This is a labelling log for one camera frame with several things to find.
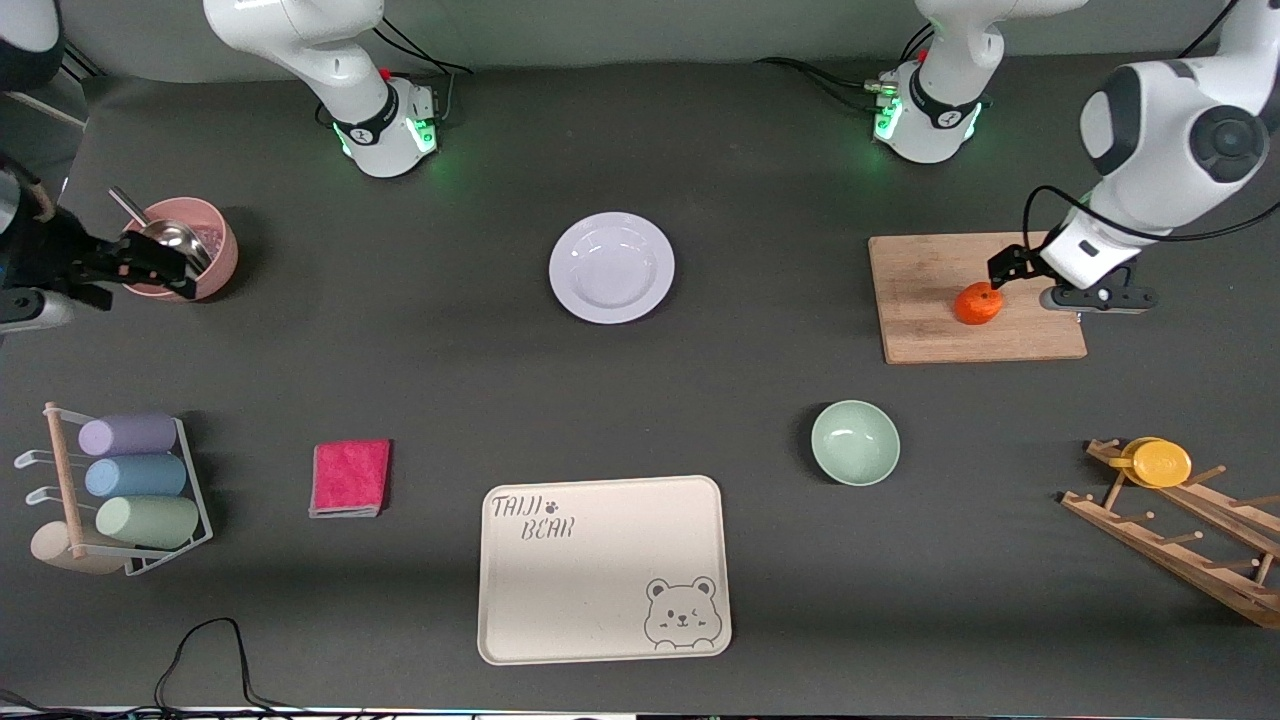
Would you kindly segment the orange fruit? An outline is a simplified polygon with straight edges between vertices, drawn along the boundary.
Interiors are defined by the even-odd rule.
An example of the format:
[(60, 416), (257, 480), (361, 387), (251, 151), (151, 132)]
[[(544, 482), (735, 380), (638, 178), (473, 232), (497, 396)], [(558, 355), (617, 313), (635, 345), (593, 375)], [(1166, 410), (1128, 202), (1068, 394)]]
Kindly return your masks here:
[(1005, 295), (989, 282), (969, 284), (954, 300), (954, 315), (965, 325), (984, 325), (1005, 306)]

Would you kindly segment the white round plate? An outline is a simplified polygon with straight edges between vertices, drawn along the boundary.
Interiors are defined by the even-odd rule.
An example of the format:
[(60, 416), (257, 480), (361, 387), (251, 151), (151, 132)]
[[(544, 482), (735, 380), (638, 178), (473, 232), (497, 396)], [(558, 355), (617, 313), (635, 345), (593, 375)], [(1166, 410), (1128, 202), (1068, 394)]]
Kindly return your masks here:
[(548, 263), (559, 305), (599, 325), (625, 324), (652, 313), (669, 293), (675, 272), (666, 233), (626, 211), (575, 222), (556, 242)]

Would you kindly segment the metal scoop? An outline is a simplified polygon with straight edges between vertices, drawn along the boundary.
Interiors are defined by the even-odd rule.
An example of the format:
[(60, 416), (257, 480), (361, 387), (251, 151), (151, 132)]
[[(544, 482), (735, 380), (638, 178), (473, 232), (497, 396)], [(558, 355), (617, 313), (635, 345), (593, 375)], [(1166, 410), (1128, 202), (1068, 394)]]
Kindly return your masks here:
[(108, 193), (140, 227), (141, 234), (184, 256), (189, 277), (198, 278), (209, 269), (212, 256), (192, 227), (174, 219), (152, 218), (118, 186), (110, 186)]

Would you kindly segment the wooden cutting board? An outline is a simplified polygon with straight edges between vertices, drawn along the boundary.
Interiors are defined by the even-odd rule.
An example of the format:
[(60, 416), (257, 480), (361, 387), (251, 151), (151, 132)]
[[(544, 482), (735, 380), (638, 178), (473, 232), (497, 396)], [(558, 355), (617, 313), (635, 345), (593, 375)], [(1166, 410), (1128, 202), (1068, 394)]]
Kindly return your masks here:
[(1075, 315), (1050, 311), (1047, 278), (1002, 287), (1004, 309), (968, 325), (955, 299), (987, 278), (987, 261), (1018, 232), (877, 236), (868, 241), (884, 360), (890, 365), (1074, 360), (1087, 355)]

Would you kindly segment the pink bowl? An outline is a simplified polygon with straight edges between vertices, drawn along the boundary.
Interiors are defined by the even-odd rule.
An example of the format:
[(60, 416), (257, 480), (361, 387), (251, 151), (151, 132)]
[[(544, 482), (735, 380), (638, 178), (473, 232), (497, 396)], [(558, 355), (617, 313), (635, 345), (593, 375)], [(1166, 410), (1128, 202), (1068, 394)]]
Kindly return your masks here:
[(198, 274), (188, 272), (188, 277), (195, 281), (196, 302), (209, 301), (230, 282), (239, 261), (239, 245), (216, 206), (202, 199), (174, 197), (142, 208), (118, 187), (111, 187), (109, 193), (131, 219), (125, 225), (127, 231), (138, 232), (157, 242), (161, 240), (161, 222), (180, 223), (195, 232), (209, 259), (209, 264)]

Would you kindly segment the purple cup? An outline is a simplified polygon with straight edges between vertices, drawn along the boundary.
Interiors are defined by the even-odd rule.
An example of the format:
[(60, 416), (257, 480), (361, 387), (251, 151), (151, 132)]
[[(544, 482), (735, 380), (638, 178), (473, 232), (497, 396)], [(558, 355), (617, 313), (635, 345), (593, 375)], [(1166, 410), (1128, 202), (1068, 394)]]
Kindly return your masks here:
[(81, 451), (91, 457), (165, 454), (178, 441), (175, 420), (164, 413), (116, 414), (83, 424)]

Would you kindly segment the blue cup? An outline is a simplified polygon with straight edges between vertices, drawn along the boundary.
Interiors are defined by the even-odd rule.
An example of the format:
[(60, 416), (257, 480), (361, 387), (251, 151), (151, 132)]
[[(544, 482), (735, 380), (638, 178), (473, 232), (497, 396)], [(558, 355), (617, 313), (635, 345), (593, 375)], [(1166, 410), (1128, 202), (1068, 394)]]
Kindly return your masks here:
[(86, 489), (95, 497), (179, 496), (188, 473), (173, 454), (136, 454), (102, 457), (86, 471)]

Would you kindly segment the pale green bowl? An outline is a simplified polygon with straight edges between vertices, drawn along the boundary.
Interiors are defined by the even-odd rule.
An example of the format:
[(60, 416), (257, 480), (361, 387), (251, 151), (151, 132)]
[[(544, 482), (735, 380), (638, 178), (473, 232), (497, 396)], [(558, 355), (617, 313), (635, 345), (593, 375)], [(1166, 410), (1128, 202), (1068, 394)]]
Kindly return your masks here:
[(893, 420), (878, 406), (845, 400), (817, 415), (810, 446), (820, 470), (844, 486), (868, 487), (899, 465), (901, 439)]

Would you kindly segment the yellow cup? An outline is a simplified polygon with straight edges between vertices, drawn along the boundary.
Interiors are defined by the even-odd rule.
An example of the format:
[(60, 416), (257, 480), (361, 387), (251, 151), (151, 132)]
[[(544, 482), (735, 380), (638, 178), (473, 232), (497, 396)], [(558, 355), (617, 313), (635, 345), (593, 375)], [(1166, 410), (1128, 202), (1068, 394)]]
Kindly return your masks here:
[(1171, 441), (1143, 437), (1120, 450), (1120, 455), (1107, 457), (1110, 468), (1117, 469), (1128, 480), (1148, 489), (1181, 486), (1190, 479), (1189, 454)]

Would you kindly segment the green cup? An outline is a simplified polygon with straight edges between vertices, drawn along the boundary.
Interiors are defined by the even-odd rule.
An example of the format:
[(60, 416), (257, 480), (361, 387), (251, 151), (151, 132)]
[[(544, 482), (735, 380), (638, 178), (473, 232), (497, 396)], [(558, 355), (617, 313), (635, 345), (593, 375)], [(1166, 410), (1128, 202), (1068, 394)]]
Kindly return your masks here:
[(186, 497), (124, 496), (109, 498), (96, 512), (100, 534), (127, 544), (177, 550), (198, 529), (197, 505)]

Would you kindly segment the pink folded cloth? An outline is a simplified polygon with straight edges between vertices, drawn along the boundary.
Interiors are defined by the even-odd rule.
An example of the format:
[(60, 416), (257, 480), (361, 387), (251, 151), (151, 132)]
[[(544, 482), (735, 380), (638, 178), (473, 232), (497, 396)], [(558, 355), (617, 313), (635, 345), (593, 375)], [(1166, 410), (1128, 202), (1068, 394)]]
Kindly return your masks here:
[(392, 439), (343, 439), (316, 445), (308, 516), (375, 518), (387, 502)]

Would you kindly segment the beige cup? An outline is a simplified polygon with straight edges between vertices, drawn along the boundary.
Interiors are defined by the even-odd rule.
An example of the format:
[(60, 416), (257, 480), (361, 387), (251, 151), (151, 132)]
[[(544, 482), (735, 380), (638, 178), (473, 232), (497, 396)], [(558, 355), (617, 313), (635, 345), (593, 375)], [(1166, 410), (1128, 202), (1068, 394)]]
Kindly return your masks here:
[(129, 559), (87, 553), (76, 559), (72, 552), (70, 532), (63, 520), (49, 521), (36, 530), (29, 542), (33, 557), (50, 566), (90, 575), (105, 575), (120, 571)]

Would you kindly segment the wooden peg drying rack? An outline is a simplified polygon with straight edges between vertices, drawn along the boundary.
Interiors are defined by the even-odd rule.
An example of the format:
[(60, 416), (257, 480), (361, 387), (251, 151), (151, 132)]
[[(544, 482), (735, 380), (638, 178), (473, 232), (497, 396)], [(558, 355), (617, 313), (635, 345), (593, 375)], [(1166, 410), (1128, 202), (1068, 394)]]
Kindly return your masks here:
[[(1252, 498), (1226, 495), (1210, 484), (1226, 468), (1216, 465), (1196, 470), (1188, 451), (1192, 460), (1188, 482), (1162, 489), (1139, 487), (1106, 462), (1107, 457), (1120, 455), (1120, 450), (1132, 441), (1089, 439), (1084, 446), (1085, 455), (1112, 471), (1114, 482), (1102, 497), (1065, 492), (1059, 503), (1251, 624), (1280, 632), (1280, 492)], [(1204, 538), (1204, 530), (1165, 536), (1149, 528), (1155, 512), (1119, 512), (1116, 503), (1126, 488), (1157, 495), (1203, 524), (1204, 529), (1247, 550), (1248, 556), (1210, 559), (1193, 548), (1193, 543)]]

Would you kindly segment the beige bear print tray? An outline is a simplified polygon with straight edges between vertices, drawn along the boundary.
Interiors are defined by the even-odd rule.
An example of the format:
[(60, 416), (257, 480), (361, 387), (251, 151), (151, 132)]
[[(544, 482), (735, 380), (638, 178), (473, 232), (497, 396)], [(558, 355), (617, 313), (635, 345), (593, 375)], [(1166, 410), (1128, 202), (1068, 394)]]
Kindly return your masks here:
[(709, 477), (498, 486), (477, 652), (494, 666), (713, 657), (733, 638), (727, 571)]

